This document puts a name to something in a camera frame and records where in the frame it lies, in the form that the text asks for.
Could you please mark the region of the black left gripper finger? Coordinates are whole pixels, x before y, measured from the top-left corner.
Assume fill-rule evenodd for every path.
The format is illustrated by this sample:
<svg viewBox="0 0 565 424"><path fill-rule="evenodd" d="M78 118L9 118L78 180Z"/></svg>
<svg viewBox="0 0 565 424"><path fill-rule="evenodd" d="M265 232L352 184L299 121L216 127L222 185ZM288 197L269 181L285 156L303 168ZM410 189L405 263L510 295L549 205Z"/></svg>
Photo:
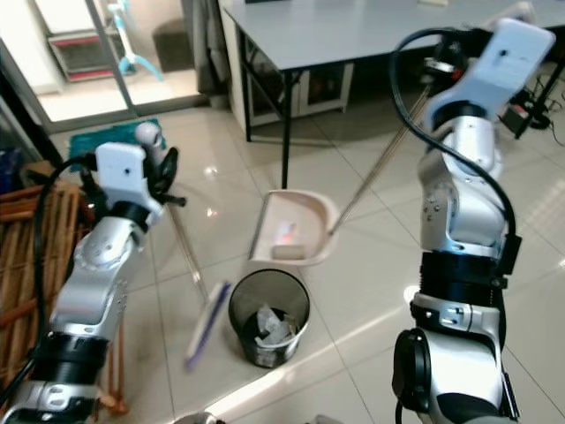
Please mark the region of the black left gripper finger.
<svg viewBox="0 0 565 424"><path fill-rule="evenodd" d="M164 152L161 161L154 167L154 190L157 193L168 193L174 185L177 177L178 158L180 158L180 149L177 147L169 147Z"/></svg>

